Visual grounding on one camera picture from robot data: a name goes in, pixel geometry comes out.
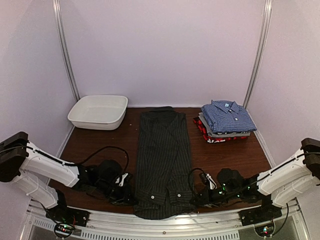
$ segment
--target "shirt collar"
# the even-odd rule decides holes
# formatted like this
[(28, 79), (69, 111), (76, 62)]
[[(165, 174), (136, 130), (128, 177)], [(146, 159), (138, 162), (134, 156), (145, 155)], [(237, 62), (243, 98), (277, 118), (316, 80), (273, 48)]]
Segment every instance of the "shirt collar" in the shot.
[(212, 101), (211, 104), (225, 113), (228, 113), (229, 110), (239, 113), (239, 105), (235, 101)]

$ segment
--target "white backdrop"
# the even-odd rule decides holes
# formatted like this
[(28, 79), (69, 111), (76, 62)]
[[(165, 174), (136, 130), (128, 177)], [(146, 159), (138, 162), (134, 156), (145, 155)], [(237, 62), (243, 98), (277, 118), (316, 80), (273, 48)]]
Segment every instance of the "white backdrop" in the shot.
[(243, 104), (264, 0), (64, 0), (61, 12), (80, 95), (129, 106)]
[[(62, 59), (52, 1), (0, 1), (0, 142), (25, 131), (56, 155), (75, 100)], [(0, 182), (0, 239), (16, 240), (30, 198)]]
[[(250, 114), (276, 164), (320, 140), (320, 3), (275, 0)], [(320, 239), (320, 187), (298, 198), (312, 240)]]

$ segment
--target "white plastic bin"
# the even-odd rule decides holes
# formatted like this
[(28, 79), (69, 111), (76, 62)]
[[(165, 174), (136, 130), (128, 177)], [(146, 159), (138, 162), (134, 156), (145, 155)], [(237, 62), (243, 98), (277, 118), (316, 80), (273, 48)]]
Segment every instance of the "white plastic bin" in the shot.
[(125, 96), (85, 96), (73, 106), (68, 119), (77, 128), (114, 130), (123, 121), (127, 105), (128, 98)]

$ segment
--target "blue checkered shirt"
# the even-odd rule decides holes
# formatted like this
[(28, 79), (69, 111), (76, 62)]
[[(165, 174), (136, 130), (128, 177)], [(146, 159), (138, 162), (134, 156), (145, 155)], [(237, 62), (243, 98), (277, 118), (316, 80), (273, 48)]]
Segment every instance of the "blue checkered shirt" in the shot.
[(211, 101), (201, 108), (213, 133), (252, 132), (257, 128), (247, 110), (235, 101)]

